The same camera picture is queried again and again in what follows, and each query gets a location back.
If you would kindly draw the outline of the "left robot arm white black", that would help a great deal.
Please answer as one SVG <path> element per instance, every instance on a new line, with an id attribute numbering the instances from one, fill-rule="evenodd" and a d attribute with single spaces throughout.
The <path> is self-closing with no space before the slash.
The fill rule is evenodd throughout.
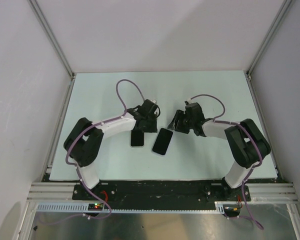
<path id="1" fill-rule="evenodd" d="M 130 131 L 157 133 L 157 119 L 161 114 L 155 101 L 146 99 L 142 105 L 127 108 L 122 115 L 94 123 L 80 118 L 66 138 L 65 162 L 74 166 L 79 181 L 84 185 L 83 193 L 89 199 L 97 199 L 101 194 L 100 178 L 94 162 L 99 154 L 102 141 L 117 134 Z"/>

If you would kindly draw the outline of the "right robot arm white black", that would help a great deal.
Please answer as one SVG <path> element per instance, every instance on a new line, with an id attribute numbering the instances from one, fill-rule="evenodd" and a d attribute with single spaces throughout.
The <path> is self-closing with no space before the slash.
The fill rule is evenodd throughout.
<path id="1" fill-rule="evenodd" d="M 187 104 L 185 110 L 178 109 L 167 128 L 184 134 L 192 130 L 196 136 L 228 142 L 234 162 L 221 181 L 222 197 L 228 201 L 239 195 L 239 188 L 271 153 L 270 144 L 252 119 L 230 122 L 206 118 L 197 102 Z"/>

